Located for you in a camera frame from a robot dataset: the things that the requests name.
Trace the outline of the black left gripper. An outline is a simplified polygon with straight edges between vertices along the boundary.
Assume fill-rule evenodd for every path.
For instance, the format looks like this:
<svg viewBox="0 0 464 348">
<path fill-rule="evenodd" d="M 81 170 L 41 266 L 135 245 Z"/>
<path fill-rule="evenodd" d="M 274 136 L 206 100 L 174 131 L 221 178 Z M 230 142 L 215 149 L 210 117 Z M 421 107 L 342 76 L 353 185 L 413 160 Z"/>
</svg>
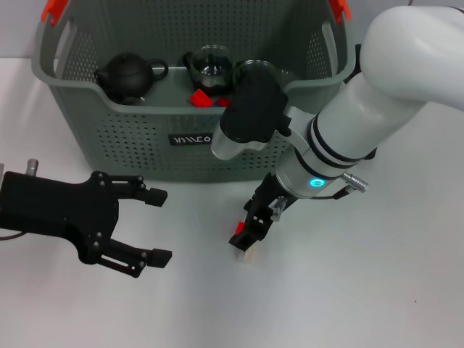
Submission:
<svg viewBox="0 0 464 348">
<path fill-rule="evenodd" d="M 82 183 L 65 183 L 8 171 L 1 185 L 1 227 L 69 241 L 81 262 L 138 278 L 147 268 L 165 268 L 173 253 L 140 249 L 111 240 L 118 199 L 161 207 L 167 192 L 147 188 L 140 175 L 93 172 Z"/>
</svg>

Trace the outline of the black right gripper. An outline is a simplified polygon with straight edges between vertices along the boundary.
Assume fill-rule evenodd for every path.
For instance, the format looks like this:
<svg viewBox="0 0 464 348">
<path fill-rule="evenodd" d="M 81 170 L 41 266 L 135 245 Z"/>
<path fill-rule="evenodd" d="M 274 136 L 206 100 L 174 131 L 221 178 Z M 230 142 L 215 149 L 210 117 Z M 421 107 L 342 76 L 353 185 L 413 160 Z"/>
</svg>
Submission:
<svg viewBox="0 0 464 348">
<path fill-rule="evenodd" d="M 248 251 L 266 237 L 271 225 L 293 203 L 294 196 L 280 184 L 275 174 L 268 173 L 244 205 L 247 211 L 245 221 L 237 225 L 229 244 L 241 251 Z"/>
</svg>

